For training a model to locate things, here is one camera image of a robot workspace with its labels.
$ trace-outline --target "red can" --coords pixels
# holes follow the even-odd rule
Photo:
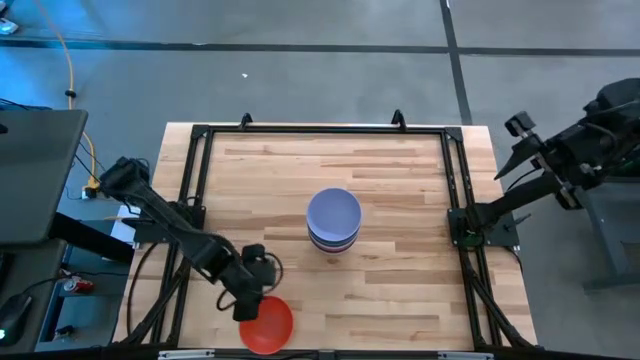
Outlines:
[[[73,277],[64,283],[64,290],[74,294],[89,294],[93,291],[93,282]]]

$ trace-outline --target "concrete floor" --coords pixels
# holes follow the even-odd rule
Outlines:
[[[447,45],[438,0],[42,2],[74,39]],[[640,48],[639,1],[449,5],[459,46]],[[15,1],[8,17],[23,26],[19,36],[52,36],[31,1]],[[168,121],[239,121],[247,111],[261,122],[386,123],[400,108],[411,123],[461,123],[447,54],[74,50],[72,57],[77,107],[89,111],[87,131],[105,164],[121,155],[155,163]],[[461,67],[473,124],[489,126],[499,165],[513,144],[503,128],[513,113],[529,111],[548,137],[578,120],[600,87],[640,73],[637,57],[461,56]],[[61,50],[0,48],[0,69],[0,97],[65,108]],[[72,170],[72,197],[86,178],[81,167]],[[113,215],[116,208],[107,201],[63,198],[60,204],[64,213],[83,219]],[[519,212],[533,214],[518,231],[539,343],[638,357],[640,290],[582,290],[582,282],[606,274],[586,214],[563,211],[550,198]]]

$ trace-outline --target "wooden table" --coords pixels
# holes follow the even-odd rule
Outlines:
[[[153,187],[168,200],[178,197],[192,125],[167,124]],[[488,129],[463,127],[463,133],[477,201],[499,197]],[[274,295],[294,310],[288,348],[468,350],[472,341],[445,216],[450,203],[443,166],[437,136],[218,133],[205,228],[237,247],[263,243],[282,259],[285,275]],[[364,213],[356,244],[339,256],[314,248],[305,225],[311,196],[327,187],[352,191]],[[133,296],[134,325],[158,295],[166,251],[158,246],[144,265]],[[142,252],[136,252],[131,273]],[[518,263],[501,248],[487,248],[487,259],[497,303],[535,343]],[[221,290],[191,272],[181,347],[244,348],[232,311],[215,309]],[[122,304],[114,340],[126,334],[126,297]],[[479,312],[489,339],[484,306]]]

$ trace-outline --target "stacked bowls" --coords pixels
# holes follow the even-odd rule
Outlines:
[[[362,210],[349,191],[329,188],[315,194],[307,209],[307,228],[311,242],[329,254],[340,254],[358,238]]]

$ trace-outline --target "red plate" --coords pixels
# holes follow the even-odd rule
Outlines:
[[[284,300],[265,296],[258,318],[240,323],[242,342],[258,355],[275,354],[289,341],[293,332],[293,314]]]

